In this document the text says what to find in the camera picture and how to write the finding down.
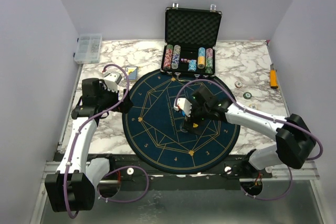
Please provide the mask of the red white poker chip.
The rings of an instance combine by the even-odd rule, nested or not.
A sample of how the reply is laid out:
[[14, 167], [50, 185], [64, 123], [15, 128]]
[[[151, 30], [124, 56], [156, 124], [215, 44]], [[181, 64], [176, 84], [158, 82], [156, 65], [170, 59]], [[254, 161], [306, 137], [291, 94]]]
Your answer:
[[241, 87], [243, 87], [243, 83], [240, 82], [240, 81], [236, 81], [236, 82], [235, 82], [235, 87], [236, 87], [236, 88], [241, 88]]

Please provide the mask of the green poker chip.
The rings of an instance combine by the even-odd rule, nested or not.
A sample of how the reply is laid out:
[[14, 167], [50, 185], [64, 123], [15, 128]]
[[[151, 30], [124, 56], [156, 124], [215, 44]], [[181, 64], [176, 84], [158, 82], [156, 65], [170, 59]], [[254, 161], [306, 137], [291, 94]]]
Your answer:
[[244, 94], [243, 94], [243, 97], [245, 98], [245, 99], [251, 99], [252, 98], [252, 94], [250, 93], [250, 92], [245, 92]]

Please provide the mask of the yellow white poker chip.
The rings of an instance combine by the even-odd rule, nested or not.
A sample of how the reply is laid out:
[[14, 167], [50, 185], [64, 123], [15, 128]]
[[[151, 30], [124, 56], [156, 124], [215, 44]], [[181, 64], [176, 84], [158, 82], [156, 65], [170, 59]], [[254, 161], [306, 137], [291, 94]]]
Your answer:
[[254, 109], [254, 110], [258, 110], [259, 109], [258, 105], [256, 105], [256, 104], [250, 104], [249, 107], [251, 109]]

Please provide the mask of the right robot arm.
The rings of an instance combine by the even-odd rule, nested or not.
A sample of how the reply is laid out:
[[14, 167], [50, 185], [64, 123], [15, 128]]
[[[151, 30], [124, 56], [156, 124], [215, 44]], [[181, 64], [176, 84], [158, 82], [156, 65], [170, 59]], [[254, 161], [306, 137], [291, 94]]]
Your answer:
[[300, 116], [296, 114], [291, 114], [289, 117], [275, 116], [249, 109], [229, 95], [219, 99], [205, 87], [194, 91], [190, 99], [176, 98], [174, 109], [184, 112], [184, 127], [187, 130], [190, 130], [194, 123], [210, 119], [243, 126], [273, 140], [274, 145], [247, 154], [247, 160], [242, 163], [241, 171], [249, 178], [255, 177], [266, 167], [280, 164], [300, 169], [316, 145]]

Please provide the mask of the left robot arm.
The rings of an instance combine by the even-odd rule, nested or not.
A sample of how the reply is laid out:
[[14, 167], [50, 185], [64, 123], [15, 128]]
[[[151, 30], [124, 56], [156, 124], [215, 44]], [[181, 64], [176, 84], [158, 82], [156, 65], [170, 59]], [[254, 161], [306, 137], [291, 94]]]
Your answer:
[[82, 81], [82, 96], [71, 113], [72, 131], [66, 152], [54, 174], [48, 174], [45, 187], [54, 212], [67, 212], [74, 218], [79, 211], [91, 210], [99, 181], [112, 179], [116, 166], [107, 158], [87, 161], [92, 138], [105, 113], [127, 113], [133, 103], [129, 88], [119, 98], [114, 79], [87, 78]]

